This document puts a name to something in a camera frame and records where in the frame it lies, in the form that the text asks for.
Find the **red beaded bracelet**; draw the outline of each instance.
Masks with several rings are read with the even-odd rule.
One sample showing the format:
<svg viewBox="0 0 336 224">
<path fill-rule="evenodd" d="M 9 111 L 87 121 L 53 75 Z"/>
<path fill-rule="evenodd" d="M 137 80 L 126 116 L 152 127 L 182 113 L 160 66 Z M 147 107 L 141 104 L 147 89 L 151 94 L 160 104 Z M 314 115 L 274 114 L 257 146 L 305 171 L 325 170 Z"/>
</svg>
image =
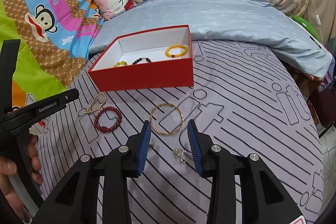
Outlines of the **red beaded bracelet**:
<svg viewBox="0 0 336 224">
<path fill-rule="evenodd" d="M 118 115 L 118 120 L 115 122 L 115 124 L 110 127 L 110 128 L 107 128 L 107 127 L 101 127 L 99 126 L 99 123 L 98 123 L 98 120 L 100 118 L 100 116 L 106 112 L 106 111 L 113 111 L 115 112 L 117 115 Z M 103 132 L 103 133 L 107 133 L 107 132 L 112 132 L 114 131 L 115 129 L 117 129 L 119 126 L 120 126 L 120 123 L 121 123 L 121 120 L 122 120 L 122 115 L 121 115 L 121 112 L 116 109 L 115 107 L 111 107 L 111 106 L 108 106 L 108 107 L 103 107 L 101 111 L 98 112 L 97 114 L 97 117 L 95 118 L 94 120 L 94 126 L 95 128 L 97 128 L 99 131 Z"/>
</svg>

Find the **red box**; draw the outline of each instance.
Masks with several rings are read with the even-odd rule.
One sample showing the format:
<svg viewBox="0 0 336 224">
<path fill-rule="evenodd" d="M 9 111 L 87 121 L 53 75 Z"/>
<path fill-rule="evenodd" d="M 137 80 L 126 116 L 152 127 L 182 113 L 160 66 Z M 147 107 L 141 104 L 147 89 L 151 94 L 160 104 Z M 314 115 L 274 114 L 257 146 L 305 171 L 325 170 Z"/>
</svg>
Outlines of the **red box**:
<svg viewBox="0 0 336 224">
<path fill-rule="evenodd" d="M 165 50 L 173 45 L 188 47 L 186 55 L 169 58 Z M 184 50 L 172 49 L 170 54 Z M 148 57 L 151 63 L 132 63 Z M 126 61 L 128 66 L 113 66 Z M 117 37 L 88 71 L 100 91 L 193 86 L 193 52 L 188 25 L 170 26 Z"/>
</svg>

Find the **human hand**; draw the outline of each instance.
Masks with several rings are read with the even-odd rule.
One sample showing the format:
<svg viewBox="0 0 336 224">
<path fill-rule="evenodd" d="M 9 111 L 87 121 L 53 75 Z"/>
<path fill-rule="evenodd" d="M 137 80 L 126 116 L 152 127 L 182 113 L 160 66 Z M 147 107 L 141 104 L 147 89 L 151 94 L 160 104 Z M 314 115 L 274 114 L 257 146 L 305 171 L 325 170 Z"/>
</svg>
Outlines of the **human hand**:
<svg viewBox="0 0 336 224">
<path fill-rule="evenodd" d="M 31 166 L 33 167 L 34 172 L 31 174 L 31 178 L 38 184 L 43 183 L 42 175 L 39 173 L 41 170 L 41 162 L 38 159 L 38 152 L 35 147 L 35 144 L 38 141 L 38 137 L 30 134 L 30 143 L 28 144 L 28 154 L 31 158 Z M 0 189 L 7 199 L 8 203 L 11 205 L 15 213 L 19 216 L 21 220 L 25 220 L 26 209 L 24 204 L 20 200 L 19 196 L 15 192 L 11 183 L 9 182 L 8 175 L 15 175 L 17 173 L 16 164 L 0 156 Z"/>
</svg>

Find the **colorful blanket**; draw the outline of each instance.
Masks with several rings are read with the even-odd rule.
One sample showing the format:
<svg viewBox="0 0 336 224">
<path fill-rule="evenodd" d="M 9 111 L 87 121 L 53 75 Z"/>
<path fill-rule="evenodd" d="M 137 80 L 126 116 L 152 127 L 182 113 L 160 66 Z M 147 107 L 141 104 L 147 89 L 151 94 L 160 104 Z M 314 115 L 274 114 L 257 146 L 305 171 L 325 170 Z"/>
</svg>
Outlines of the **colorful blanket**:
<svg viewBox="0 0 336 224">
<path fill-rule="evenodd" d="M 92 0 L 0 0 L 0 48 L 21 39 L 13 105 L 64 91 L 85 66 L 101 24 Z"/>
</svg>

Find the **gold bracelet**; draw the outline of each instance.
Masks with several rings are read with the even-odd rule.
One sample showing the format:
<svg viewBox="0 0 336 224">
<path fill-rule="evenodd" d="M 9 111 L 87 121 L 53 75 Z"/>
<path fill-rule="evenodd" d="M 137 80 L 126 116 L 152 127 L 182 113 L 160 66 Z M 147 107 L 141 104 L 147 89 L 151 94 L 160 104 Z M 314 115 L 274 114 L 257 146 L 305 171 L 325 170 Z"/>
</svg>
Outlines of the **gold bracelet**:
<svg viewBox="0 0 336 224">
<path fill-rule="evenodd" d="M 120 65 L 127 66 L 127 62 L 126 62 L 126 61 L 119 61 L 119 62 L 116 63 L 113 67 L 116 68 L 116 67 L 119 67 Z"/>
<path fill-rule="evenodd" d="M 92 109 L 93 104 L 97 101 L 99 95 L 101 95 L 101 94 L 104 95 L 105 99 L 103 100 L 103 102 L 100 104 L 99 107 L 97 107 L 96 109 Z M 99 93 L 94 97 L 94 99 L 92 100 L 92 102 L 91 102 L 91 104 L 89 105 L 89 107 L 87 108 L 87 110 L 85 110 L 85 113 L 86 113 L 86 114 L 91 114 L 91 113 L 93 113 L 93 112 L 96 112 L 96 111 L 100 110 L 100 109 L 103 107 L 103 105 L 105 105 L 105 103 L 106 103 L 106 95 L 105 95 L 105 93 L 104 93 L 104 92 L 99 92 Z"/>
<path fill-rule="evenodd" d="M 157 110 L 159 107 L 162 107 L 162 106 L 170 106 L 170 107 L 173 107 L 175 108 L 181 115 L 181 122 L 178 126 L 178 128 L 175 130 L 175 131 L 172 131 L 172 132 L 169 132 L 169 133 L 164 133 L 164 132 L 161 132 L 161 131 L 158 131 L 154 125 L 153 125 L 153 113 L 155 112 L 155 110 Z M 150 122 L 151 122 L 151 126 L 153 128 L 153 130 L 156 132 L 156 133 L 159 133 L 160 135 L 165 135 L 165 136 L 170 136 L 170 135 L 174 135 L 176 134 L 181 128 L 182 128 L 182 125 L 183 125 L 183 114 L 182 114 L 182 111 L 175 105 L 173 104 L 169 104 L 169 103 L 165 103 L 165 104 L 159 104 L 157 105 L 151 112 L 151 118 L 150 118 Z"/>
<path fill-rule="evenodd" d="M 170 54 L 169 51 L 171 49 L 174 48 L 182 48 L 184 49 L 184 52 L 182 52 L 181 54 Z M 176 57 L 181 57 L 183 55 L 186 55 L 188 52 L 188 47 L 184 46 L 184 45 L 174 45 L 174 46 L 170 46 L 168 49 L 166 49 L 165 54 L 167 57 L 171 57 L 171 58 L 176 58 Z"/>
</svg>

